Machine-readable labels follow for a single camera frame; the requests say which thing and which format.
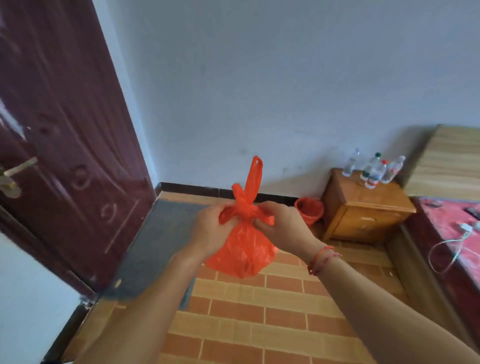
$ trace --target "nightstand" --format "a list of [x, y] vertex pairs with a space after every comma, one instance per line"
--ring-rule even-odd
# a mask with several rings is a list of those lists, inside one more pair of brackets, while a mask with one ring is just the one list
[[392, 228], [416, 212], [401, 187], [392, 181], [369, 190], [356, 170], [350, 177], [332, 169], [322, 201], [325, 205], [324, 241], [330, 238], [383, 243]]

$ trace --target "door handle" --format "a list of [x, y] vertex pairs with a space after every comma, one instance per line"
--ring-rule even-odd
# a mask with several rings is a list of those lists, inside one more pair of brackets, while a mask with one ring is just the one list
[[38, 162], [37, 157], [33, 157], [22, 164], [9, 170], [4, 170], [0, 166], [0, 191], [8, 198], [18, 198], [22, 195], [22, 189], [13, 180], [12, 176]]

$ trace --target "dark red door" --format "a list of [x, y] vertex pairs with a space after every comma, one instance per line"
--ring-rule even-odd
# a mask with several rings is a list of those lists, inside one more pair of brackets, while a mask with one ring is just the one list
[[33, 157], [0, 204], [104, 289], [155, 193], [89, 0], [0, 1], [0, 165]]

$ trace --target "plastic bucket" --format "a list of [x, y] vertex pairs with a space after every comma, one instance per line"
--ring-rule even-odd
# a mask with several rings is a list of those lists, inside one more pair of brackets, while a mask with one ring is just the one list
[[324, 214], [324, 203], [316, 198], [301, 197], [295, 201], [294, 206], [308, 226], [312, 225]]

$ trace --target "left hand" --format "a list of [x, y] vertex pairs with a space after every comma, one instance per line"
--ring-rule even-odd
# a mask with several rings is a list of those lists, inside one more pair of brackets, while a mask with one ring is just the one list
[[195, 256], [201, 260], [200, 263], [220, 250], [230, 232], [240, 222], [240, 218], [235, 216], [227, 223], [220, 225], [218, 216], [227, 206], [229, 205], [210, 206], [197, 214], [186, 248], [194, 252]]

